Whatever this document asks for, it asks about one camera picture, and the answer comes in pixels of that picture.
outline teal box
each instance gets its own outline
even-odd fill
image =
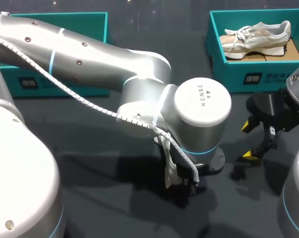
[[[67,30],[110,43],[107,12],[73,12],[73,13],[31,13],[12,14],[50,23]],[[60,97],[68,96],[52,82],[39,73],[15,66],[0,64],[0,71],[13,97]],[[109,96],[107,89],[75,85],[62,82],[77,94],[87,96]]]
[[[228,62],[219,36],[225,29],[239,30],[258,22],[280,24],[285,20],[291,23],[291,37],[299,52],[299,9],[211,11],[206,48],[214,79],[231,93],[269,92],[284,87],[287,77],[299,67],[299,60]],[[256,81],[245,84],[250,76]]]

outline white sneaker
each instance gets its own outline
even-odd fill
[[[289,41],[291,25],[284,21],[277,25],[262,22],[254,26],[245,26],[238,31],[225,30],[221,44],[226,57],[240,60],[251,52],[268,56],[283,56],[285,45]]]

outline gray floor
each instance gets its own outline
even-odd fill
[[[115,43],[163,54],[173,67],[172,83],[180,84],[212,77],[203,45],[210,9],[299,6],[299,0],[248,1],[249,6],[241,0],[131,1],[133,5],[123,0],[2,0],[0,10],[108,11]],[[71,99],[16,104],[29,128],[56,156],[72,238],[279,238],[276,205],[299,149],[299,126],[281,136],[280,148],[265,156],[263,166],[246,169],[245,179],[231,180],[234,160],[263,137],[261,128],[249,135],[240,131],[248,117],[248,96],[232,95],[220,143],[227,158],[224,170],[205,178],[207,189],[185,206],[165,191],[161,154],[152,140],[128,137],[115,121]],[[116,110],[119,99],[113,92],[110,98],[91,101]]]

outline cable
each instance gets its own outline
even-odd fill
[[[66,92],[68,95],[70,95],[71,97],[73,97],[74,99],[78,100],[79,102],[81,102],[82,104],[88,106],[89,108],[95,109],[101,113],[107,114],[111,117],[114,117],[116,119],[122,120],[122,121],[126,121],[128,123],[134,124],[134,125],[138,125],[144,128],[149,128],[152,129],[156,134],[161,135],[163,137],[165,137],[168,141],[170,141],[170,143],[174,146],[174,148],[178,151],[178,153],[184,158],[184,160],[188,163],[188,165],[190,166],[190,168],[192,169],[193,172],[193,181],[198,184],[199,183],[199,172],[198,169],[196,168],[196,166],[194,165],[194,163],[191,161],[191,159],[183,152],[183,150],[179,147],[179,145],[176,143],[176,141],[171,137],[171,135],[169,135],[168,133],[166,133],[165,131],[161,130],[158,127],[155,127],[153,125],[150,125],[148,123],[144,123],[141,122],[139,120],[135,120],[135,119],[131,119],[131,118],[127,118],[123,115],[111,112],[109,110],[106,110],[104,108],[101,108],[91,102],[89,102],[88,100],[84,99],[83,97],[81,97],[80,95],[78,95],[77,93],[73,92],[71,89],[69,89],[68,87],[66,87],[64,84],[62,84],[60,81],[58,81],[56,78],[54,78],[52,75],[50,75],[48,72],[46,72],[43,68],[41,68],[37,63],[35,63],[32,59],[30,59],[27,55],[25,55],[23,52],[21,52],[16,46],[14,46],[13,44],[7,42],[6,40],[3,40],[0,38],[0,44],[5,46],[6,48],[10,49],[11,51],[13,51],[14,53],[16,53],[19,57],[21,57],[23,60],[25,60],[28,64],[30,64],[36,71],[38,71],[39,73],[41,73],[43,76],[45,76],[48,80],[50,80],[53,84],[55,84],[58,88],[60,88],[61,90],[63,90],[64,92]]]

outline robotic arm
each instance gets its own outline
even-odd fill
[[[218,144],[231,110],[228,91],[208,78],[169,84],[171,67],[159,54],[0,14],[0,62],[36,70],[82,104],[115,117],[127,133],[154,138],[166,155],[166,187],[185,183],[194,192],[198,169],[214,173],[224,166]],[[56,78],[121,92],[118,112]],[[0,238],[60,238],[64,228],[56,162],[24,125],[0,73]]]
[[[242,131],[249,133],[262,122],[265,136],[244,158],[260,161],[267,151],[277,148],[282,131],[288,132],[299,124],[299,68],[287,79],[285,88],[274,93],[254,93],[246,107],[251,116]],[[277,220],[285,238],[299,238],[299,151],[280,195]]]
[[[286,87],[273,93],[254,93],[246,102],[251,116],[243,132],[250,133],[255,127],[264,126],[264,141],[250,149],[243,157],[259,161],[271,148],[277,149],[281,132],[288,132],[299,124],[299,68],[287,79]]]

